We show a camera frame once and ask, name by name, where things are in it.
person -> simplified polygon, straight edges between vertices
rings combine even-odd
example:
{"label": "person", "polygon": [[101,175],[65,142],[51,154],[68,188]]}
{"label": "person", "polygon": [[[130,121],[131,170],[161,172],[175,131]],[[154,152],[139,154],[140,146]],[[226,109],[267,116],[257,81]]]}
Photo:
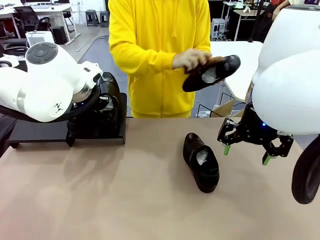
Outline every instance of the person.
{"label": "person", "polygon": [[188,118],[188,71],[212,56],[208,0],[109,0],[109,47],[128,74],[134,118]]}
{"label": "person", "polygon": [[[273,12],[272,15],[272,22],[276,19],[280,11],[284,8],[286,8],[289,5],[297,5],[297,4],[304,4],[305,0],[285,0],[282,2]],[[313,1],[313,4],[320,4],[320,1]]]}

hand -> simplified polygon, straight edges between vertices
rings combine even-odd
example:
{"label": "hand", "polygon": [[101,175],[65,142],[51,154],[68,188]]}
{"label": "hand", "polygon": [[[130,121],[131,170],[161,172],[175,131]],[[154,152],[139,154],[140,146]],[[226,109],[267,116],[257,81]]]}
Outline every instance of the hand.
{"label": "hand", "polygon": [[272,15],[272,22],[276,19],[276,17],[278,16],[279,13],[280,13],[280,10],[278,8],[276,8],[273,12],[273,15]]}
{"label": "hand", "polygon": [[187,51],[174,56],[172,68],[180,69],[185,67],[189,72],[192,69],[195,69],[199,63],[205,65],[211,55],[210,52],[190,48]]}

hoodie zipper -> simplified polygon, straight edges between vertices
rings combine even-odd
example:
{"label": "hoodie zipper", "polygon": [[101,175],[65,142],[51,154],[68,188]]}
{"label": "hoodie zipper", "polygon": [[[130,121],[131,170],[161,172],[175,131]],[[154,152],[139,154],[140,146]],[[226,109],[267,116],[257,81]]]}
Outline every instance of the hoodie zipper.
{"label": "hoodie zipper", "polygon": [[[162,0],[162,41],[161,41],[161,49],[164,51],[164,46],[165,46],[165,0]],[[164,105],[165,105],[165,74],[162,72],[162,106],[160,110],[160,118],[162,118],[163,115],[163,110],[164,110]]]}

stool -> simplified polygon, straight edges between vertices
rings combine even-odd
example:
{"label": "stool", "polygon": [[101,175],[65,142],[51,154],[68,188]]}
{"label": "stool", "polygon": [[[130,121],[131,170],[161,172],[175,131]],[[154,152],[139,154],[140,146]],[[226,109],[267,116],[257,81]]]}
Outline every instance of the stool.
{"label": "stool", "polygon": [[91,25],[97,27],[99,23],[99,19],[97,16],[96,10],[87,10],[85,11],[86,25],[89,27]]}
{"label": "stool", "polygon": [[110,19],[110,12],[109,11],[101,11],[100,12],[100,27],[107,28],[109,27],[109,19]]}

hoodie sleeve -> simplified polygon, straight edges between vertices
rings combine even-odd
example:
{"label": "hoodie sleeve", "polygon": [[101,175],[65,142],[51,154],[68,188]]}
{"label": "hoodie sleeve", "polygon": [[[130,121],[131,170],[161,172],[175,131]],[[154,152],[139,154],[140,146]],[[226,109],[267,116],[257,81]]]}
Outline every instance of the hoodie sleeve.
{"label": "hoodie sleeve", "polygon": [[193,48],[211,52],[209,2],[208,0],[197,0],[196,4],[196,29]]}
{"label": "hoodie sleeve", "polygon": [[172,70],[175,53],[144,50],[136,44],[134,9],[131,0],[109,0],[110,52],[116,65],[129,75],[155,74]]}

